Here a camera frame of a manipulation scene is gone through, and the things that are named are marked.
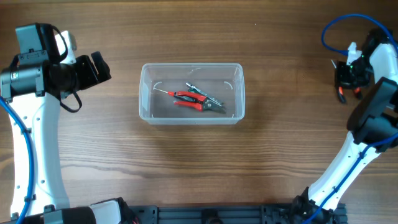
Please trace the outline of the orange black needle-nose pliers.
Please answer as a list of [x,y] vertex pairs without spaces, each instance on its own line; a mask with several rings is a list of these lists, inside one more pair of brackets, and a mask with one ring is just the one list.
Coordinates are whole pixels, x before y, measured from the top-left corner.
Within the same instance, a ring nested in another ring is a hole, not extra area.
[[352,90],[355,98],[361,100],[363,95],[361,93],[361,88],[357,86],[357,78],[352,74],[351,65],[347,65],[345,62],[331,60],[334,69],[334,84],[337,94],[337,98],[340,103],[345,104],[346,98],[344,96],[344,89]]

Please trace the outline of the clear plastic container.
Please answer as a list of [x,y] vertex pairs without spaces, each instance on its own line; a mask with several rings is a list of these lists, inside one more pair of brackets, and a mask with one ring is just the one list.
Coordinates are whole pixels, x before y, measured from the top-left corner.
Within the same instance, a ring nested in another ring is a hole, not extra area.
[[[175,105],[165,91],[188,91],[186,82],[223,103],[225,114]],[[238,63],[147,63],[139,85],[139,116],[153,125],[236,124],[245,115],[243,67]]]

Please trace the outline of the black red small screwdriver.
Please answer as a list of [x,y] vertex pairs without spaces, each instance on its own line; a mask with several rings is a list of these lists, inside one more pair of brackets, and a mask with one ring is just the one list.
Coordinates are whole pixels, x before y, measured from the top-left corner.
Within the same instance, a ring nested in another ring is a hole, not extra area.
[[162,93],[166,93],[166,94],[168,94],[168,95],[170,95],[170,96],[175,96],[175,92],[172,92],[172,91],[160,90],[160,89],[158,89],[158,88],[154,88],[154,90],[158,90],[158,91],[160,91],[160,92],[162,92]]

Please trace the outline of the silver combination wrench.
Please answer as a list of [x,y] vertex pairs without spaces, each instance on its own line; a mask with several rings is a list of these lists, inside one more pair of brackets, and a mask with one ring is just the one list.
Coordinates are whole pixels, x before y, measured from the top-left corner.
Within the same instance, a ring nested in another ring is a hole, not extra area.
[[186,82],[186,86],[188,86],[188,89],[196,89],[201,95],[204,95],[206,97],[208,97],[211,101],[213,101],[214,103],[216,103],[218,106],[223,107],[223,103],[216,99],[215,97],[205,93],[204,91],[200,90],[199,88],[197,88],[194,84],[190,83],[190,82]]

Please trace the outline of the green handled screwdriver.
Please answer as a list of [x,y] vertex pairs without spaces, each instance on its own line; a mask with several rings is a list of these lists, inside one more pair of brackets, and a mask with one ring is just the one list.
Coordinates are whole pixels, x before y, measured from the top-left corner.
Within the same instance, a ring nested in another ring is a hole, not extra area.
[[200,94],[196,89],[188,89],[190,93]]

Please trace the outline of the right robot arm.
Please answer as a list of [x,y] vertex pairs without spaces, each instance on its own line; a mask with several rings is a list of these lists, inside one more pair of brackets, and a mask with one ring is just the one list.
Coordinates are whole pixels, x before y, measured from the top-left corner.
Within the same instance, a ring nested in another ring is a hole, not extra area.
[[352,90],[359,104],[350,115],[346,139],[323,175],[295,197],[291,223],[336,222],[343,194],[361,171],[387,149],[397,146],[397,118],[385,112],[397,110],[397,44],[386,28],[368,32],[361,49],[348,47],[347,59],[335,64],[335,89]]

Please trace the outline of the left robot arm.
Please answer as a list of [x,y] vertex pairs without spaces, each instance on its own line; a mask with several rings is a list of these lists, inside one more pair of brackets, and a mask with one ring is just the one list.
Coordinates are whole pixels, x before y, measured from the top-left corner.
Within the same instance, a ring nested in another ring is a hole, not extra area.
[[1,107],[10,117],[15,186],[11,223],[137,223],[122,198],[70,206],[60,168],[63,99],[110,79],[99,52],[76,57],[75,39],[51,24],[16,29],[20,52],[1,72]]

